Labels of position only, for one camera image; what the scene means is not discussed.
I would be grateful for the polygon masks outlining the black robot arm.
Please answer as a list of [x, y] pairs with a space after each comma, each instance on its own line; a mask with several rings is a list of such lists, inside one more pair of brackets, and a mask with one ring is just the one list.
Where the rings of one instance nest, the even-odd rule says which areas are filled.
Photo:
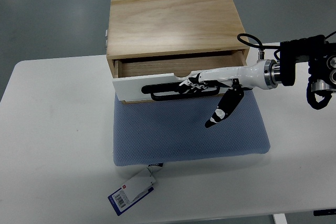
[[293, 86], [296, 64], [306, 62], [308, 104], [316, 110], [325, 108], [335, 93], [335, 43], [324, 35], [283, 41], [279, 44], [279, 71], [283, 86]]

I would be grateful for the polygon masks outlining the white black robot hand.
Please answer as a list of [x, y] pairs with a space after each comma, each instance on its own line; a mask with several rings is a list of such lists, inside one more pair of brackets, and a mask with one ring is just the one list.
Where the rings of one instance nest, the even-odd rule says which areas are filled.
[[205, 127], [209, 128], [227, 119], [233, 113], [244, 97], [245, 89], [276, 88], [278, 83], [272, 74], [275, 65], [274, 60], [259, 60], [252, 66], [203, 70], [182, 81], [176, 91], [180, 94], [189, 94], [214, 87], [227, 88], [214, 113], [205, 122]]

